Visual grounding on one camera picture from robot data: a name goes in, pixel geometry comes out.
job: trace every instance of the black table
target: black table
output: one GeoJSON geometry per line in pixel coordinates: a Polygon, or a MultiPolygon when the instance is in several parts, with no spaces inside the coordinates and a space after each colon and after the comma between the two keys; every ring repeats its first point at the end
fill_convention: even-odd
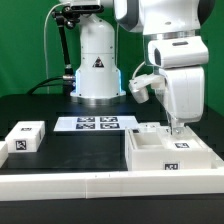
{"type": "MultiPolygon", "coordinates": [[[[0,175],[127,170],[124,132],[53,132],[59,116],[126,116],[167,125],[155,97],[90,107],[61,95],[0,98],[0,139],[18,121],[44,120],[46,135],[38,153],[10,154],[0,175]]],[[[189,125],[221,157],[224,118],[205,106],[200,122],[189,125]]],[[[0,202],[1,223],[223,223],[224,195],[175,195],[105,199],[0,202]]]]}

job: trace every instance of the black label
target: black label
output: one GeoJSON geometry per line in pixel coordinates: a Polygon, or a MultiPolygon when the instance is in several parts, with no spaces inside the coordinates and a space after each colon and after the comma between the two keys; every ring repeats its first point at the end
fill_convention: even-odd
{"type": "Polygon", "coordinates": [[[102,62],[102,60],[100,59],[100,57],[98,57],[98,58],[96,59],[96,62],[94,63],[93,67],[94,67],[94,68],[104,68],[103,62],[102,62]]]}
{"type": "Polygon", "coordinates": [[[16,150],[27,150],[26,148],[26,141],[16,141],[16,150]]]}
{"type": "Polygon", "coordinates": [[[118,123],[104,123],[100,124],[101,129],[119,129],[120,126],[118,123]]]}
{"type": "Polygon", "coordinates": [[[175,143],[177,148],[189,148],[189,145],[187,143],[175,143]]]}
{"type": "Polygon", "coordinates": [[[118,122],[117,117],[101,117],[100,122],[118,122]]]}
{"type": "Polygon", "coordinates": [[[179,163],[165,163],[164,164],[165,170],[179,170],[179,163]]]}
{"type": "Polygon", "coordinates": [[[31,131],[32,128],[21,128],[21,131],[31,131]]]}
{"type": "Polygon", "coordinates": [[[78,117],[77,122],[95,122],[95,117],[78,117]]]}
{"type": "Polygon", "coordinates": [[[89,130],[89,129],[95,129],[95,124],[77,124],[76,125],[76,129],[77,130],[82,130],[82,129],[85,129],[85,130],[89,130]]]}

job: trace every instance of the cable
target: cable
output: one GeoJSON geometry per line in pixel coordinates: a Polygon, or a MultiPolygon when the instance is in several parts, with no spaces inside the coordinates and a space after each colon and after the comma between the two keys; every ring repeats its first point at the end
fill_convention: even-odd
{"type": "Polygon", "coordinates": [[[135,72],[133,73],[132,75],[132,79],[135,78],[135,76],[137,75],[138,71],[145,65],[145,61],[143,61],[139,66],[138,68],[136,68],[135,72]]]}
{"type": "Polygon", "coordinates": [[[51,8],[51,10],[48,12],[47,17],[45,19],[44,23],[44,58],[45,58],[45,70],[46,70],[46,78],[49,79],[49,64],[48,64],[48,55],[47,55],[47,25],[48,25],[48,20],[49,17],[54,9],[56,9],[59,6],[66,6],[70,5],[70,2],[64,2],[57,4],[51,8]]]}
{"type": "Polygon", "coordinates": [[[63,77],[62,77],[62,76],[58,76],[58,77],[54,77],[54,78],[50,78],[50,79],[44,80],[43,82],[40,82],[39,84],[37,84],[36,86],[34,86],[32,89],[30,89],[26,94],[28,94],[28,95],[32,95],[33,92],[34,92],[36,89],[38,89],[39,87],[42,87],[42,86],[43,86],[43,87],[44,87],[44,86],[49,87],[49,86],[51,86],[50,84],[49,84],[49,85],[44,85],[44,84],[49,83],[49,82],[52,82],[52,81],[55,81],[55,80],[60,80],[60,79],[63,79],[63,77]]]}

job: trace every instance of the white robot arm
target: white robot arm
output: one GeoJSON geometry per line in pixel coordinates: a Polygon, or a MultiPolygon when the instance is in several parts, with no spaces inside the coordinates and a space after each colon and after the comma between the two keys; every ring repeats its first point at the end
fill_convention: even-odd
{"type": "Polygon", "coordinates": [[[203,113],[204,71],[200,65],[207,63],[209,56],[196,34],[201,7],[210,7],[204,21],[213,5],[203,0],[114,0],[121,26],[130,32],[143,32],[145,64],[154,68],[152,75],[130,80],[130,90],[142,103],[148,99],[145,87],[153,84],[167,111],[171,133],[181,132],[184,123],[200,120],[203,113]]]}

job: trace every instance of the background wall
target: background wall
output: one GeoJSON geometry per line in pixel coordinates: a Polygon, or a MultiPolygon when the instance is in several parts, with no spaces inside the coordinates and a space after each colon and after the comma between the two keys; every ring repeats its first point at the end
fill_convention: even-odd
{"type": "MultiPolygon", "coordinates": [[[[1,5],[0,13],[0,96],[26,93],[37,83],[46,79],[43,50],[44,21],[48,11],[57,0],[7,0],[1,5]]],[[[203,25],[201,35],[210,51],[206,71],[206,103],[224,115],[224,1],[216,0],[215,9],[203,25]]],[[[113,10],[107,9],[101,17],[114,27],[113,10]]],[[[63,74],[58,30],[53,19],[48,23],[49,76],[63,74]]],[[[80,64],[78,28],[67,31],[73,68],[80,64]]],[[[123,89],[128,91],[128,80],[135,68],[144,60],[140,34],[119,32],[118,67],[122,71],[123,89]]],[[[143,72],[150,73],[151,68],[143,72]]],[[[60,92],[51,88],[50,92],[60,92]]]]}

